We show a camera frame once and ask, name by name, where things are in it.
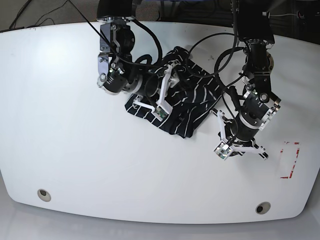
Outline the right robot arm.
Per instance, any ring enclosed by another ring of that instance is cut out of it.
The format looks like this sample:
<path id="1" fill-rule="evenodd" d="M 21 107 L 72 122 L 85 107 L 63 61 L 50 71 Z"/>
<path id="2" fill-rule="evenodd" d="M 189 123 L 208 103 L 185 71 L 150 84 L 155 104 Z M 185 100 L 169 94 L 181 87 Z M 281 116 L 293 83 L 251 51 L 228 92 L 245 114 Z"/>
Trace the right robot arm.
<path id="1" fill-rule="evenodd" d="M 101 0 L 98 3 L 97 20 L 100 26 L 100 52 L 98 55 L 97 85 L 110 95 L 121 92 L 135 96 L 134 106 L 140 106 L 160 122 L 170 116 L 173 107 L 166 101 L 168 91 L 179 83 L 176 72 L 179 61 L 163 62 L 163 50 L 156 35 L 135 15 L 139 0 Z M 135 23 L 145 30 L 157 48 L 158 58 L 145 54 L 132 60 L 136 37 L 128 25 Z"/>

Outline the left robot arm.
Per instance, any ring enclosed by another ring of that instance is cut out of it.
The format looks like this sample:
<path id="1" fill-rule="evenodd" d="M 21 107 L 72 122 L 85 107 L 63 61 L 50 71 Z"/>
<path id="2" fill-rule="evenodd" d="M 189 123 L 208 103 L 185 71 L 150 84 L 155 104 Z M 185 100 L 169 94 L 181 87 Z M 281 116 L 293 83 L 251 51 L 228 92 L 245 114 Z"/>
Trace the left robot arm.
<path id="1" fill-rule="evenodd" d="M 272 92 L 271 72 L 274 60 L 268 52 L 275 44 L 270 26 L 270 11 L 280 0 L 233 0 L 233 45 L 216 60 L 214 72 L 209 74 L 222 94 L 232 100 L 236 115 L 231 119 L 217 111 L 220 143 L 214 149 L 218 157 L 226 160 L 245 153 L 258 154 L 263 159 L 268 154 L 263 146 L 256 145 L 255 135 L 263 131 L 280 109 L 281 99 Z M 220 65 L 224 57 L 230 61 L 233 54 L 243 51 L 245 64 L 239 77 L 225 85 L 219 73 L 228 65 Z"/>

